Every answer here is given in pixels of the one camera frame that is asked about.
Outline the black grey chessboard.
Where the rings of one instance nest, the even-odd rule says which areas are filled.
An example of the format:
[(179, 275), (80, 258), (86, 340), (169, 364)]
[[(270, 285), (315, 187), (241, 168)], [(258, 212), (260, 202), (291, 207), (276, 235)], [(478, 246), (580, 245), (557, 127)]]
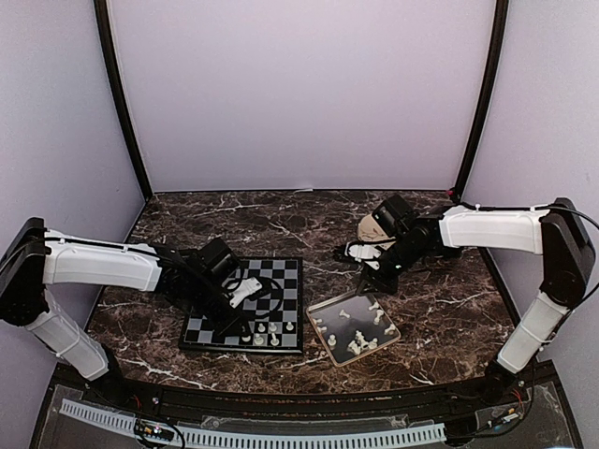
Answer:
[[(257, 278), (264, 290), (246, 298), (237, 309), (248, 319), (252, 340), (240, 345), (240, 336), (217, 336), (212, 326), (202, 317), (188, 315), (179, 337), (179, 348), (188, 351), (245, 352), (265, 355), (301, 355), (303, 353), (303, 300), (302, 259), (300, 257), (249, 257), (241, 260), (241, 267), (225, 281), (236, 285), (241, 278)], [(277, 324), (278, 346), (270, 344), (269, 323)], [(287, 322), (295, 329), (287, 331)], [(266, 331), (257, 327), (264, 323)], [(261, 346), (254, 345), (254, 335), (264, 338)]]

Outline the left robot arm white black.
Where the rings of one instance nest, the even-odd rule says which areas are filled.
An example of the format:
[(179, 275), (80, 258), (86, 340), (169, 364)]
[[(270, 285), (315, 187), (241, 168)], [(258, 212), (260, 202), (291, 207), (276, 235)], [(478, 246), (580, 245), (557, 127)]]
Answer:
[(31, 332), (95, 384), (112, 408), (123, 408), (132, 388), (122, 380), (118, 361), (59, 304), (60, 295), (94, 297), (105, 287), (157, 294), (177, 309), (203, 313), (219, 334), (246, 335), (247, 320), (231, 305), (233, 293), (223, 285), (238, 266), (221, 239), (185, 250), (125, 244), (69, 236), (31, 217), (1, 258), (1, 319)]

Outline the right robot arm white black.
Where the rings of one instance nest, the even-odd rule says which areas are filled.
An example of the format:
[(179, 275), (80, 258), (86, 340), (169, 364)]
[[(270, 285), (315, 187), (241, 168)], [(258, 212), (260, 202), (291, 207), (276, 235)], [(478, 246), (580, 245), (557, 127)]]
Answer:
[(491, 364), (497, 370), (478, 384), (478, 398), (496, 406), (514, 389), (511, 375), (551, 344), (597, 290), (597, 252), (588, 232), (597, 225), (567, 197), (533, 206), (459, 203), (418, 211), (393, 196), (360, 223), (358, 240), (343, 252), (363, 264), (370, 285), (392, 294), (400, 276), (427, 256), (485, 249), (510, 294), (534, 296), (528, 305), (517, 303), (519, 323)]

